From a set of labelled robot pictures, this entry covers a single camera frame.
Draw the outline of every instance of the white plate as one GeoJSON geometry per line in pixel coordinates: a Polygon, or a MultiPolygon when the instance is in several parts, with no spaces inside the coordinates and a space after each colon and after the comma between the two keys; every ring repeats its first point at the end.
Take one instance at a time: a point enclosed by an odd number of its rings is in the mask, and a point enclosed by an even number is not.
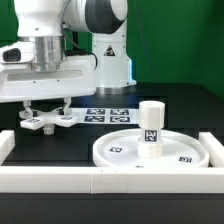
{"type": "Polygon", "coordinates": [[[93,146],[93,160],[100,167],[206,167],[209,155],[201,143],[187,135],[161,131],[163,153],[157,159],[138,155],[141,129],[113,132],[99,138],[93,146]]]}

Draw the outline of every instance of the black table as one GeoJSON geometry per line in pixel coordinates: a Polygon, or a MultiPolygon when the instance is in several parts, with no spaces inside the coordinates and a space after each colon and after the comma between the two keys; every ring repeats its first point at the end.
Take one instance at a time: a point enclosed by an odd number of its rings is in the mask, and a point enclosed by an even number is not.
{"type": "MultiPolygon", "coordinates": [[[[166,104],[165,128],[195,138],[209,131],[224,143],[224,101],[194,84],[139,83],[123,95],[77,97],[72,107],[138,108],[144,100],[166,104]]],[[[39,101],[50,111],[62,100],[39,101]]],[[[21,103],[0,105],[0,128],[15,130],[16,147],[3,166],[94,166],[92,145],[111,131],[138,125],[77,124],[57,127],[53,136],[19,127],[21,103]]],[[[0,223],[223,223],[224,195],[219,194],[0,194],[0,223]]]]}

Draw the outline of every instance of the green background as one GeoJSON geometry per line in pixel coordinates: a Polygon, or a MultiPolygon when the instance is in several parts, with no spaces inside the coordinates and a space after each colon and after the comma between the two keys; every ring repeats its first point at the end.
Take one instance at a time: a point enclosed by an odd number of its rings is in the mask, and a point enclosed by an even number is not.
{"type": "MultiPolygon", "coordinates": [[[[134,78],[138,82],[201,84],[224,99],[224,1],[128,0],[128,3],[127,53],[134,62],[134,78]]],[[[0,46],[15,42],[16,30],[13,0],[0,0],[0,46]]],[[[90,35],[79,34],[79,39],[81,46],[91,48],[90,35]]]]}

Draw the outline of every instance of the marker sticker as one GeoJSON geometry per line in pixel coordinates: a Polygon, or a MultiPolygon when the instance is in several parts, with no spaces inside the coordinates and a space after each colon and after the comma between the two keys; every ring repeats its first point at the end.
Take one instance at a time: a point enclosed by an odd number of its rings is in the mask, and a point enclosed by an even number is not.
{"type": "Polygon", "coordinates": [[[111,123],[130,123],[130,117],[111,116],[110,122],[111,123]]]}
{"type": "Polygon", "coordinates": [[[37,123],[37,122],[39,122],[39,121],[40,121],[40,120],[38,120],[38,119],[34,119],[34,118],[32,118],[32,119],[27,120],[26,122],[35,124],[35,123],[37,123]]]}
{"type": "Polygon", "coordinates": [[[158,142],[158,132],[157,131],[145,131],[145,141],[146,142],[158,142]]]}
{"type": "Polygon", "coordinates": [[[105,109],[88,109],[87,114],[92,114],[92,115],[103,115],[106,113],[105,109]]]}
{"type": "Polygon", "coordinates": [[[90,123],[103,123],[105,120],[105,117],[104,116],[86,116],[85,117],[85,122],[90,122],[90,123]]]}
{"type": "Polygon", "coordinates": [[[72,120],[72,117],[62,117],[61,120],[70,121],[72,120]]]}
{"type": "Polygon", "coordinates": [[[111,147],[109,149],[110,152],[116,152],[116,153],[120,153],[123,149],[122,148],[118,148],[118,147],[111,147]]]}
{"type": "Polygon", "coordinates": [[[192,157],[189,156],[180,156],[179,157],[179,162],[183,162],[183,163],[193,163],[194,159],[192,157]]]}
{"type": "Polygon", "coordinates": [[[119,109],[114,109],[110,111],[111,115],[129,115],[129,110],[119,110],[119,109]]]}

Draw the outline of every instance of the white cylindrical block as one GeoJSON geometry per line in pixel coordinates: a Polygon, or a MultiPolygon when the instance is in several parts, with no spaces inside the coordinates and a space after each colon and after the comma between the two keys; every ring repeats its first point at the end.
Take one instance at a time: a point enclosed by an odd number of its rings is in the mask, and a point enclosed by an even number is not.
{"type": "Polygon", "coordinates": [[[44,126],[44,134],[45,135],[53,135],[54,134],[54,128],[55,125],[54,124],[45,124],[44,126]]]}
{"type": "Polygon", "coordinates": [[[158,101],[142,101],[139,107],[139,126],[145,130],[159,130],[164,127],[165,104],[158,101]]]}
{"type": "Polygon", "coordinates": [[[141,142],[139,139],[138,142],[138,155],[144,159],[156,159],[161,157],[163,150],[162,142],[159,143],[146,143],[141,142]]]}
{"type": "Polygon", "coordinates": [[[138,155],[143,159],[155,159],[162,155],[161,128],[164,126],[165,104],[158,101],[140,103],[141,137],[138,155]]]}

